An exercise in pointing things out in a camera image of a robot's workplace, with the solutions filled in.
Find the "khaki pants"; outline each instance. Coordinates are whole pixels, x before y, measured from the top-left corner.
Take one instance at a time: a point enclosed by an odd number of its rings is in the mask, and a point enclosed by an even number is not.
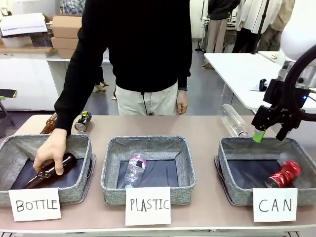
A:
[[[140,92],[117,86],[115,95],[119,115],[146,115],[146,109],[148,115],[176,115],[178,83],[162,91],[145,93],[145,104]]]
[[[281,34],[282,32],[268,26],[267,30],[262,34],[258,51],[278,51],[280,49]]]
[[[207,53],[222,53],[224,47],[224,38],[227,28],[227,19],[208,23],[208,43]]]

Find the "chair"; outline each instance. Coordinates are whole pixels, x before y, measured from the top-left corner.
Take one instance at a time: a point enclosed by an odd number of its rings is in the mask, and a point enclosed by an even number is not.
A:
[[[8,124],[15,126],[12,117],[1,103],[1,100],[16,98],[16,95],[16,90],[0,89],[0,138],[5,137],[5,129],[7,128]]]

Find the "clear plastic bottle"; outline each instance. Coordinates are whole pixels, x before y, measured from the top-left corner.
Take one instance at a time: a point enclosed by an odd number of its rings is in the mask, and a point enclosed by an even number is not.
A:
[[[222,105],[218,115],[232,137],[248,137],[245,121],[231,105]]]
[[[125,174],[125,188],[136,188],[140,184],[145,167],[144,152],[134,153],[133,157],[129,160]]]

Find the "wooden countertop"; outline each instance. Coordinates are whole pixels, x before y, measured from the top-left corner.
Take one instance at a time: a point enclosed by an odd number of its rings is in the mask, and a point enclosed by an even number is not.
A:
[[[7,48],[0,41],[0,53],[52,53],[53,51],[54,48],[34,47],[32,45],[26,45],[21,48]]]
[[[17,134],[39,134],[49,115],[31,117]],[[253,116],[243,117],[250,124]],[[125,207],[107,206],[100,186],[106,146],[115,136],[180,135],[189,143],[197,183],[190,205],[173,205],[171,225],[146,226],[153,230],[218,229],[291,229],[292,226],[315,225],[316,206],[298,207],[297,221],[254,223],[251,207],[232,206],[227,201],[217,175],[214,156],[219,141],[228,133],[217,116],[93,116],[86,132],[91,137],[97,161],[86,199],[80,204],[62,206],[61,220],[14,222],[10,208],[0,209],[0,232],[61,233],[90,231],[141,231],[125,226]]]

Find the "brown glass bottle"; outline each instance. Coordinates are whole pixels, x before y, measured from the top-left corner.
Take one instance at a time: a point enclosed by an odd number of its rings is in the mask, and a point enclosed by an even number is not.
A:
[[[55,112],[46,122],[46,125],[41,134],[49,134],[54,130],[55,123],[57,120],[57,113]]]
[[[63,166],[64,174],[71,170],[77,164],[77,159],[71,153],[64,154]],[[22,189],[41,188],[45,184],[50,183],[54,179],[58,178],[56,174],[55,163],[52,162],[46,165],[33,179],[31,179]]]

